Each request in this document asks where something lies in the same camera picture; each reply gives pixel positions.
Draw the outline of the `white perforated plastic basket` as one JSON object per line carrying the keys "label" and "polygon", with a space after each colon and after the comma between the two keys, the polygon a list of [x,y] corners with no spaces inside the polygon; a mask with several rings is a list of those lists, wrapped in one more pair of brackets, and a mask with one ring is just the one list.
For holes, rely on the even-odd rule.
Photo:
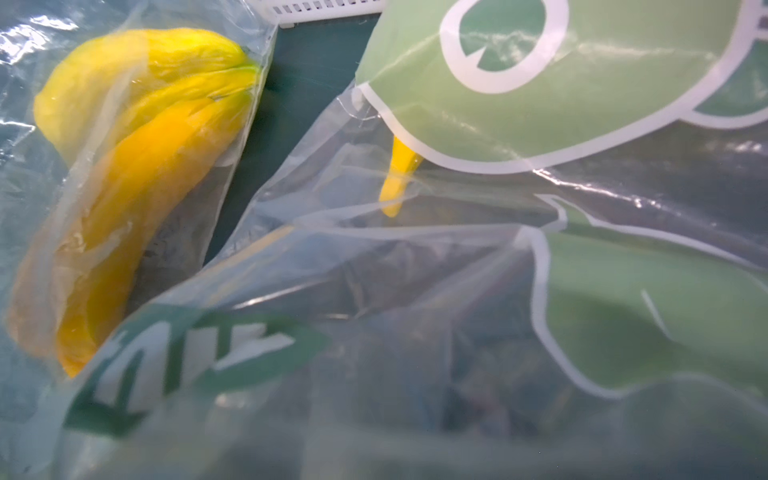
{"label": "white perforated plastic basket", "polygon": [[381,13],[386,0],[248,0],[247,4],[281,27]]}

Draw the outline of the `orange banana bag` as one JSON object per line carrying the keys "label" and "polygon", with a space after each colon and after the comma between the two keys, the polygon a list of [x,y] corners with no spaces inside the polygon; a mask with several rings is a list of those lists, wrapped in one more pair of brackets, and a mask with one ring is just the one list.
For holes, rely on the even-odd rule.
{"label": "orange banana bag", "polygon": [[125,317],[142,256],[166,217],[246,124],[253,95],[177,102],[93,167],[53,247],[27,255],[8,312],[10,336],[76,376]]}

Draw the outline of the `clear zip bag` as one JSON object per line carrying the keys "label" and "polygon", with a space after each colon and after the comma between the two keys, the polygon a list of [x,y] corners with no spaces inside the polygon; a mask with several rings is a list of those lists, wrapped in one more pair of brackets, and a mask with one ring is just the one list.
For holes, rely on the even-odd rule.
{"label": "clear zip bag", "polygon": [[1,5],[1,425],[203,264],[277,22],[254,1]]}

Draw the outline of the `green printed zip bag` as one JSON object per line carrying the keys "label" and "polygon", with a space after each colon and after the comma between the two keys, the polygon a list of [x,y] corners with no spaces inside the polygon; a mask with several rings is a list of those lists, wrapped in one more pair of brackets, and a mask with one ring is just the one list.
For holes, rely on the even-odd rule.
{"label": "green printed zip bag", "polygon": [[388,1],[1,475],[765,478],[766,3]]}

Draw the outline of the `yellow banana bag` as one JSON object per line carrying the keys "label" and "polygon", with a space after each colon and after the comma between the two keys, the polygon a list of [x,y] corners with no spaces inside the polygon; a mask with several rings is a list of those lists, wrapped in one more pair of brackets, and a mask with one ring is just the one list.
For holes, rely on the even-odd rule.
{"label": "yellow banana bag", "polygon": [[115,142],[167,105],[248,90],[261,73],[233,40],[199,28],[129,29],[92,38],[52,70],[33,102],[35,123],[72,166],[114,87],[126,89]]}
{"label": "yellow banana bag", "polygon": [[379,201],[385,203],[381,211],[394,218],[402,207],[402,198],[414,172],[424,161],[424,157],[398,137],[393,138],[392,156],[387,177],[380,190]]}

